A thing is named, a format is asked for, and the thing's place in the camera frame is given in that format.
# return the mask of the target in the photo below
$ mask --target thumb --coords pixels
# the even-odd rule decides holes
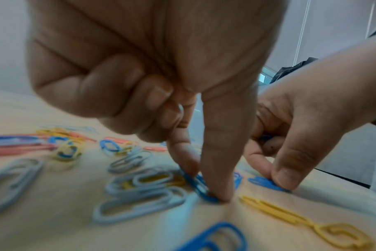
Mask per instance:
[[[278,152],[272,179],[287,190],[295,189],[336,146],[344,130],[331,118],[319,114],[295,115],[286,140]]]
[[[234,192],[233,170],[240,160],[255,120],[257,86],[249,79],[202,93],[205,122],[200,170],[210,191],[228,201]]]

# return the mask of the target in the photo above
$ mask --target table surface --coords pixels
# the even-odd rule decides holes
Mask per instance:
[[[44,124],[94,127],[99,134],[86,135],[97,140],[114,136],[139,141],[134,136],[112,133],[96,120],[50,108],[36,98],[0,92],[0,134],[33,133]],[[139,142],[142,146],[154,145]],[[50,160],[50,156],[41,151],[0,157],[0,167],[21,157]],[[290,194],[270,190],[247,181],[258,173],[244,159],[236,168],[244,179],[230,203],[207,203],[187,187],[187,201],[179,207],[113,225],[97,225],[91,221],[91,214],[94,206],[107,198],[104,186],[113,175],[106,168],[112,161],[97,143],[87,143],[82,157],[69,171],[52,172],[48,162],[20,200],[0,213],[0,251],[168,251],[220,221],[238,226],[249,250],[338,250],[306,226],[290,225],[243,205],[239,195],[266,200],[316,223],[352,224],[376,241],[374,192],[317,170]],[[160,164],[177,168],[167,153],[154,154],[145,167]]]

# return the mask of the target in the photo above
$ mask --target human hand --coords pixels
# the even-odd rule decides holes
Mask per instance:
[[[341,137],[376,120],[376,37],[318,60],[258,97],[244,157],[265,178],[295,189]],[[263,134],[273,135],[261,141]],[[265,156],[276,155],[273,164]]]
[[[28,70],[39,96],[115,132],[167,139],[181,168],[200,170],[217,197],[231,198],[284,0],[27,2]],[[187,130],[197,93],[201,160]]]

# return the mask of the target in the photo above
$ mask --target tabletop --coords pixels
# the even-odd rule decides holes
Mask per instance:
[[[63,113],[35,97],[0,92],[0,134],[33,133],[45,124],[90,126],[98,134],[85,135],[97,140],[110,136],[138,141],[142,146],[159,146],[135,136],[117,135],[96,120]],[[98,143],[87,143],[72,169],[54,172],[49,168],[50,156],[48,151],[39,151],[0,157],[0,168],[18,158],[47,162],[19,201],[0,213],[0,251],[171,251],[220,221],[230,222],[244,233],[248,250],[339,250],[306,226],[288,224],[242,204],[239,195],[268,201],[316,223],[352,224],[376,243],[376,194],[317,170],[299,188],[284,193],[248,182],[248,178],[259,174],[242,158],[236,169],[244,178],[229,203],[206,202],[187,186],[188,197],[181,206],[112,225],[98,225],[91,220],[92,211],[107,198],[104,187],[114,176],[107,167],[115,159],[106,156]],[[154,165],[178,168],[167,153],[154,153],[140,169]],[[0,184],[0,191],[5,185]],[[224,243],[224,238],[218,239],[221,245],[230,245]],[[376,244],[370,250],[376,250]]]

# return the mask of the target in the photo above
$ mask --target gray paper clip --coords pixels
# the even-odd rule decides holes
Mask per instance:
[[[149,151],[141,151],[141,152],[130,154],[115,162],[112,162],[108,166],[108,171],[112,173],[127,172],[133,167],[140,166],[144,161],[149,159],[151,156],[152,156],[152,153]]]
[[[179,194],[180,198],[176,198],[174,193]],[[134,206],[129,212],[116,215],[103,215],[104,211],[111,208],[158,196],[161,197],[155,201],[146,202],[144,204]],[[100,224],[117,223],[150,213],[160,212],[166,209],[177,207],[185,202],[186,197],[187,192],[184,189],[176,186],[151,190],[142,194],[137,194],[136,196],[117,197],[97,205],[93,210],[92,220]]]
[[[10,184],[6,195],[0,200],[0,212],[4,211],[23,195],[43,167],[43,162],[35,159],[19,159],[0,170],[0,179],[12,175],[13,170],[23,169],[21,174]]]
[[[161,180],[157,180],[154,182],[146,182],[141,183],[140,179],[152,177],[155,175],[162,175],[165,174],[167,177],[163,178]],[[154,190],[154,189],[161,189],[166,187],[166,182],[172,180],[174,175],[169,172],[165,171],[161,167],[152,167],[148,168],[142,171],[130,173],[128,175],[123,175],[119,177],[113,178],[106,186],[105,191],[107,194],[111,196],[135,196],[137,194],[141,194],[143,192],[146,192],[148,190]],[[122,184],[124,182],[131,181],[136,188],[134,189],[124,189],[122,187]]]

